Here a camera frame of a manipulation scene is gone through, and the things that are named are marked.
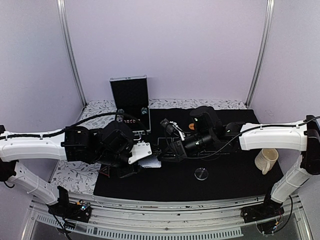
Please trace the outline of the blue patterned card deck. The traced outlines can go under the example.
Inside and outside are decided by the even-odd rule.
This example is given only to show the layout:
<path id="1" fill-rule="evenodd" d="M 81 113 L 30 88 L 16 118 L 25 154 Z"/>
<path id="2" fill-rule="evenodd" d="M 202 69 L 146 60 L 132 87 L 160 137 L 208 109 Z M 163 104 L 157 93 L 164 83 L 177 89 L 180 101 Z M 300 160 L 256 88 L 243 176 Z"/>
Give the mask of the blue patterned card deck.
<path id="1" fill-rule="evenodd" d="M 160 168 L 162 166 L 161 161 L 155 156 L 148 156 L 138 161 L 138 165 L 142 168 Z"/>

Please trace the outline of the long poker chip stack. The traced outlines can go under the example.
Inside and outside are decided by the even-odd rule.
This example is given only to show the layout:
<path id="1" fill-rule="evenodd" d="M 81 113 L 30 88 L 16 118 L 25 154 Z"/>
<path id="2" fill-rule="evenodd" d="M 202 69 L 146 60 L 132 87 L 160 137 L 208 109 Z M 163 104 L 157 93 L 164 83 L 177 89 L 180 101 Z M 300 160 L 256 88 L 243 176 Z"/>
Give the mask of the long poker chip stack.
<path id="1" fill-rule="evenodd" d="M 118 122 L 118 123 L 122 123 L 123 120 L 124 120 L 124 113 L 125 111 L 123 109 L 118 109 L 117 111 L 117 114 L 115 116 L 115 120 Z"/>

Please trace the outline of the clear dealer button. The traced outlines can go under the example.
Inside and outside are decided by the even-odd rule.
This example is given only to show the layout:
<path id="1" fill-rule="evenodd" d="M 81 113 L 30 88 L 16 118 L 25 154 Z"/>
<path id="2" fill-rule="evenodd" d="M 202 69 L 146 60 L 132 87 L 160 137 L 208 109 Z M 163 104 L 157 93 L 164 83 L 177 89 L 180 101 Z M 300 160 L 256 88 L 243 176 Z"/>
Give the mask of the clear dealer button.
<path id="1" fill-rule="evenodd" d="M 194 176 L 199 181 L 204 181 L 209 177 L 209 172 L 204 167 L 199 167 L 194 171 Z"/>

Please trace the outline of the short poker chip stack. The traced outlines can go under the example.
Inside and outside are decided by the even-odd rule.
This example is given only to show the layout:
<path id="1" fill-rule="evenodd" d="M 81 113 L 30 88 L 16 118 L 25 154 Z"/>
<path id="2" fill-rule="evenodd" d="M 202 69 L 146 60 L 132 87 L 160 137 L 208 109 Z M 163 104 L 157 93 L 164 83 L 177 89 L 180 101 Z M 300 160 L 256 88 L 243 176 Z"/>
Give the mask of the short poker chip stack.
<path id="1" fill-rule="evenodd" d="M 147 107 L 142 107 L 141 110 L 140 110 L 140 114 L 143 116 L 143 115 L 146 115 L 148 114 L 148 108 Z"/>

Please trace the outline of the orange big blind button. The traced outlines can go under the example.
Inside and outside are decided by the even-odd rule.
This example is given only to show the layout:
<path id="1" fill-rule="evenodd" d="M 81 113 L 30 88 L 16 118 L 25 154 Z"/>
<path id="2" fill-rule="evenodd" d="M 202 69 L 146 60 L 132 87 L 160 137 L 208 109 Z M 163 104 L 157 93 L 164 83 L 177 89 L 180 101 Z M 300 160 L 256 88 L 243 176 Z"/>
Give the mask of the orange big blind button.
<path id="1" fill-rule="evenodd" d="M 195 130 L 195 125 L 193 123 L 190 123 L 188 127 L 190 130 L 193 130 L 193 131 Z"/>

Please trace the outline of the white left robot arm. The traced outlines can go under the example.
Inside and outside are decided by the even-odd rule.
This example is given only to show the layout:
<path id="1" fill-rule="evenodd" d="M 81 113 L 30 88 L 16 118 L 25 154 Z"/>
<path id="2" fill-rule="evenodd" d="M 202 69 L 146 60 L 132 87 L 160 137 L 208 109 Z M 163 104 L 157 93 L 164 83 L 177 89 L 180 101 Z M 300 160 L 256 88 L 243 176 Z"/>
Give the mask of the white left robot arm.
<path id="1" fill-rule="evenodd" d="M 70 217 L 75 210 L 67 190 L 44 181 L 28 170 L 21 160 L 98 163 L 124 168 L 132 174 L 139 170 L 137 162 L 151 155 L 150 143 L 137 142 L 132 130 L 117 121 L 98 129 L 76 125 L 37 133 L 4 130 L 0 134 L 0 179 L 20 185 L 47 206 L 54 206 L 63 217 Z"/>

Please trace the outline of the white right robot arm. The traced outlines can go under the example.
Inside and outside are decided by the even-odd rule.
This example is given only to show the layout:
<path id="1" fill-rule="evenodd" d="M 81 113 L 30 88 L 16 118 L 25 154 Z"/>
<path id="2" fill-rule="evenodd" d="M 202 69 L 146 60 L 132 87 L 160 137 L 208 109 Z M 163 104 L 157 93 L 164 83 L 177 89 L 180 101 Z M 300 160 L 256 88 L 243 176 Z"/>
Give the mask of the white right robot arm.
<path id="1" fill-rule="evenodd" d="M 296 151 L 298 158 L 285 175 L 266 194 L 265 202 L 259 206 L 262 218 L 269 218 L 278 210 L 289 195 L 300 188 L 311 176 L 320 173 L 320 125 L 318 118 L 307 115 L 304 120 L 279 124 L 254 124 L 230 122 L 222 124 L 213 107 L 200 106 L 190 112 L 193 132 L 188 136 L 164 119 L 161 125 L 166 135 L 178 131 L 178 140 L 167 144 L 177 161 L 194 159 L 195 154 L 206 147 L 214 148 L 218 154 L 224 149 L 250 151 L 259 149 L 256 166 L 264 173 L 271 169 L 271 161 L 263 161 L 268 153 Z"/>

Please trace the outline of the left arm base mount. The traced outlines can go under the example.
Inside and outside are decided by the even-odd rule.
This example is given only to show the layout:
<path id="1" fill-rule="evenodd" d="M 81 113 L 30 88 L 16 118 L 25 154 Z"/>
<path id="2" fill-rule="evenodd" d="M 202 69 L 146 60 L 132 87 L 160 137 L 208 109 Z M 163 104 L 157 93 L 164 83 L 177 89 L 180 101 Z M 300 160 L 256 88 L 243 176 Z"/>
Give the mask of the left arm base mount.
<path id="1" fill-rule="evenodd" d="M 58 186 L 57 189 L 57 203 L 48 205 L 48 212 L 64 220 L 88 223 L 92 213 L 91 203 L 82 199 L 72 203 L 69 201 L 69 194 L 65 188 Z"/>

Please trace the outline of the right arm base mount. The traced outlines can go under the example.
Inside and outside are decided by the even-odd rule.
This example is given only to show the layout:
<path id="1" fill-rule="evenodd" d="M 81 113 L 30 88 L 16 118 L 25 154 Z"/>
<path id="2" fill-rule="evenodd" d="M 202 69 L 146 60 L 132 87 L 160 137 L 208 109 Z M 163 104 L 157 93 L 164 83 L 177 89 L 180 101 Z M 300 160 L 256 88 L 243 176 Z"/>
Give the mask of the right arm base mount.
<path id="1" fill-rule="evenodd" d="M 270 194 L 267 194 L 264 197 L 262 203 L 246 206 L 240 210 L 240 216 L 243 218 L 245 223 L 251 223 L 280 216 L 283 213 L 283 203 L 273 201 Z"/>

